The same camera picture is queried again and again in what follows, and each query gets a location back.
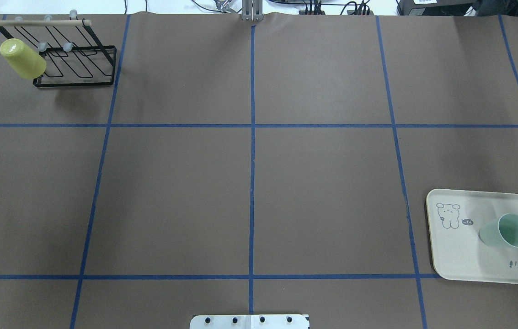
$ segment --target cartoon bear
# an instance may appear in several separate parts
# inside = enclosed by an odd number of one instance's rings
[[[460,216],[459,204],[439,203],[436,206],[438,207],[438,215],[440,215],[443,228],[457,229],[460,226],[458,221]]]

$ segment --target cup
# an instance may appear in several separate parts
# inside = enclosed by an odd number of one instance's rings
[[[4,41],[0,52],[23,79],[35,79],[45,72],[45,59],[19,39]]]
[[[518,215],[505,214],[485,223],[478,232],[480,240],[495,248],[518,248]]]

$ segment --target wooden handle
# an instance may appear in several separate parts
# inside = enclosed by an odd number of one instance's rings
[[[89,19],[68,21],[0,21],[0,27],[86,27],[92,26]]]

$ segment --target mint green cup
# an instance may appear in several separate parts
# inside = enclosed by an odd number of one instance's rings
[[[505,214],[485,223],[478,232],[485,245],[495,248],[518,248],[518,215]]]

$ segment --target gray table surface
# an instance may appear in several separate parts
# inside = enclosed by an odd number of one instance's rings
[[[518,193],[518,18],[88,18],[111,87],[0,56],[0,328],[518,328],[518,285],[435,273],[424,212]]]

